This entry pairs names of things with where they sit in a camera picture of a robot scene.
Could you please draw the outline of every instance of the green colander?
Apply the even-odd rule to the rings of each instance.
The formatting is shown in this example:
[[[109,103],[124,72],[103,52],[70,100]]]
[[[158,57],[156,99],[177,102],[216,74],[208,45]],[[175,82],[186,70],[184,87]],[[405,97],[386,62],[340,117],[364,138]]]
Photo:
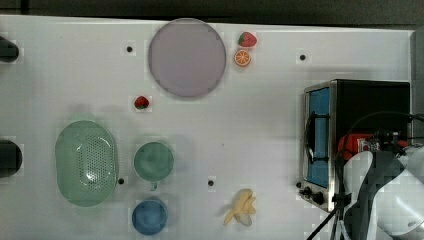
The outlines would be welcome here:
[[[103,202],[117,180],[112,136],[91,121],[67,126],[56,141],[57,184],[71,203],[90,207]]]

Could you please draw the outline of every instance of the banana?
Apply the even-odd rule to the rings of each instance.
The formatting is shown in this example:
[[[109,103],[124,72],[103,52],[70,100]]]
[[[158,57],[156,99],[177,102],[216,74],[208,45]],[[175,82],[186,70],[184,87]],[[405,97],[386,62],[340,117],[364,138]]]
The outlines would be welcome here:
[[[236,201],[236,204],[234,205],[234,208],[225,216],[224,226],[226,226],[233,217],[235,218],[236,214],[243,214],[243,213],[255,214],[256,213],[256,209],[252,206],[256,198],[252,196],[253,196],[253,192],[250,189],[247,189],[240,194],[239,198]]]

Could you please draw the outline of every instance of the red part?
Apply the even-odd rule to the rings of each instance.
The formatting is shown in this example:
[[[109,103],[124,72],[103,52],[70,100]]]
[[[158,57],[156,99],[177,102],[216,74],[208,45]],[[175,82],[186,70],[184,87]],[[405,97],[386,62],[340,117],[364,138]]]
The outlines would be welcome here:
[[[359,145],[358,145],[358,139],[361,138],[369,138],[372,134],[364,134],[364,133],[356,133],[356,134],[350,134],[349,138],[347,139],[346,149],[343,153],[343,158],[348,161],[351,159],[355,154],[357,154],[359,151]],[[339,146],[337,148],[337,151],[341,151],[343,149],[345,137],[343,136],[339,141]]]
[[[134,107],[137,109],[145,109],[149,106],[149,100],[143,96],[138,97],[134,102]]]
[[[249,32],[244,32],[240,35],[238,44],[242,47],[253,47],[256,45],[257,42],[258,40],[253,34]]]
[[[408,146],[408,142],[404,141],[404,140],[399,140],[398,141],[398,145],[401,147],[407,147]]]

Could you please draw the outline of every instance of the black knob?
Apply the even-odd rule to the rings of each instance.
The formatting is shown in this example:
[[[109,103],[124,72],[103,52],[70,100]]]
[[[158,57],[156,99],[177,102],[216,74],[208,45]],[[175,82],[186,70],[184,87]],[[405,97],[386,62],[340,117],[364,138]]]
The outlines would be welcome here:
[[[324,203],[324,194],[322,192],[314,193],[312,194],[312,200],[318,205],[322,205]]]
[[[0,61],[13,62],[19,56],[19,48],[2,37],[0,37]]]
[[[305,196],[305,198],[310,198],[312,190],[309,187],[305,187],[303,190],[300,190],[299,193]]]

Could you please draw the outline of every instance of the black cable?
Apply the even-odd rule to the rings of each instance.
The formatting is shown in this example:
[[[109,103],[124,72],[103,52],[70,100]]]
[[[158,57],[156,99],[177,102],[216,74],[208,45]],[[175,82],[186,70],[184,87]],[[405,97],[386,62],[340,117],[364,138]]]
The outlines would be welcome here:
[[[317,235],[319,231],[321,231],[321,229],[328,223],[328,221],[330,221],[330,219],[339,211],[339,209],[340,206],[336,205],[333,211],[331,211],[330,214],[324,219],[324,221],[322,221],[321,224],[315,229],[315,231],[313,231],[311,235],[309,235],[307,240],[312,240],[315,235]]]

